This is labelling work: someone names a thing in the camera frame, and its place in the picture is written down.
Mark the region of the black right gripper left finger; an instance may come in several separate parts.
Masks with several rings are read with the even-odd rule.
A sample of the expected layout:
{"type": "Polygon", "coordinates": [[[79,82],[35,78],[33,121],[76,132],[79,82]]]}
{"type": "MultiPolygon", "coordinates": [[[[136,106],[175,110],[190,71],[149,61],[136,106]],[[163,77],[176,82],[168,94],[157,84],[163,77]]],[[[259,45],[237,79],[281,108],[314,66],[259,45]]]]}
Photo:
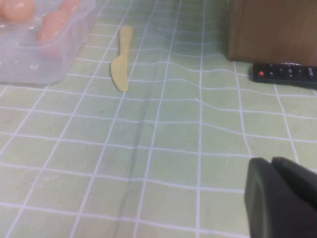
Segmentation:
{"type": "Polygon", "coordinates": [[[244,201],[252,238],[317,236],[317,209],[291,190],[271,161],[249,161],[244,201]]]}

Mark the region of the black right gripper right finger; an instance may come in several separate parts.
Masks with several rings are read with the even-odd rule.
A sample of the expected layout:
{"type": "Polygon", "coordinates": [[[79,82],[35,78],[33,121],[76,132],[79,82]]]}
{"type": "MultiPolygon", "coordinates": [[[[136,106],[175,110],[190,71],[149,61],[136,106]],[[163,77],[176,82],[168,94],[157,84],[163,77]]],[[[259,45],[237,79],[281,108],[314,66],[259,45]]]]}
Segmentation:
{"type": "Polygon", "coordinates": [[[317,175],[314,172],[284,157],[273,157],[271,164],[298,197],[317,208],[317,175]]]}

